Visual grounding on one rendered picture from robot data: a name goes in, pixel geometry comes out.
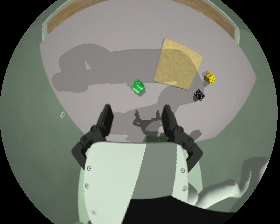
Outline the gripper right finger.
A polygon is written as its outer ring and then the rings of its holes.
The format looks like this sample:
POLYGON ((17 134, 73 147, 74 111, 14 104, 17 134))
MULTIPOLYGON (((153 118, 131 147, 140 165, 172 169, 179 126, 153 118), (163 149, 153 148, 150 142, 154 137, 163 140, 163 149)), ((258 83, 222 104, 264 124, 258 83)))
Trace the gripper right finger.
POLYGON ((184 132, 183 127, 178 126, 174 113, 170 108, 170 105, 165 105, 161 120, 164 130, 164 135, 170 138, 167 142, 174 142, 182 146, 188 153, 187 168, 188 173, 196 165, 203 155, 202 150, 194 143, 194 139, 184 132), (176 122, 175 122, 176 121, 176 122), (177 124, 177 125, 176 125, 177 124), (180 141, 181 140, 181 141, 180 141))

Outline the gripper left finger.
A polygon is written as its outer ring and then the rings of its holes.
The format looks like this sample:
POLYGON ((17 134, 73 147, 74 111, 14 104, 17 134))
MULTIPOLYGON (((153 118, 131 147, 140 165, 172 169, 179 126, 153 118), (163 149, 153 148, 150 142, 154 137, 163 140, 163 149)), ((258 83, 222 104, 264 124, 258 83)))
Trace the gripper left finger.
POLYGON ((72 155, 77 160, 79 165, 83 168, 83 170, 85 169, 87 159, 87 149, 90 148, 91 145, 95 142, 107 141, 105 137, 110 134, 114 118, 111 106, 109 104, 105 104, 104 109, 100 115, 101 116, 99 116, 99 119, 97 121, 98 124, 93 125, 90 128, 90 131, 80 138, 80 142, 78 142, 71 151, 72 155))

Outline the black die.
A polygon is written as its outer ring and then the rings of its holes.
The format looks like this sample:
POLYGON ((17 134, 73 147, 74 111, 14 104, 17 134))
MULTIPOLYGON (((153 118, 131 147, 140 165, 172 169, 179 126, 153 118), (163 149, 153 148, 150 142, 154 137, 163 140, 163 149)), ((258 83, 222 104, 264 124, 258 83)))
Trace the black die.
POLYGON ((200 101, 205 97, 205 95, 204 95, 199 89, 194 93, 194 95, 195 95, 200 101))

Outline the yellow die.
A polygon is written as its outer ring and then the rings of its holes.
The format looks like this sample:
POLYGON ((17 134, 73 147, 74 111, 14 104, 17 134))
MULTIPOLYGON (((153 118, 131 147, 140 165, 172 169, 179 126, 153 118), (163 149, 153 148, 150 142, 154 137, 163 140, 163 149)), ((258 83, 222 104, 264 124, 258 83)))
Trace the yellow die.
POLYGON ((210 72, 205 75, 205 79, 209 84, 212 84, 213 82, 215 82, 215 77, 210 72))

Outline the tan mat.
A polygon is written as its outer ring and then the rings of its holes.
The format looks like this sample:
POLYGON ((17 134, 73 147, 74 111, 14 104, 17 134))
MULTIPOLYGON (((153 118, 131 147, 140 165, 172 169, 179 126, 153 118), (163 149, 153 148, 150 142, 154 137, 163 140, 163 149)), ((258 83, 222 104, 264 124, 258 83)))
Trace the tan mat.
POLYGON ((202 58, 193 50, 164 38, 153 81, 188 90, 202 58))

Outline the green die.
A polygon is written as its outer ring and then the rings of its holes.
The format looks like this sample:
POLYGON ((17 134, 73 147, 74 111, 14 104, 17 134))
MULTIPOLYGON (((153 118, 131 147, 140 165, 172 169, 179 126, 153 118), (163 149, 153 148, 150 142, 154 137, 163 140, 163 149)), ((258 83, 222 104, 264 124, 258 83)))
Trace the green die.
POLYGON ((144 84, 140 81, 140 80, 136 80, 133 84, 131 89, 136 92, 137 94, 139 94, 140 92, 142 92, 145 88, 144 88, 144 84))

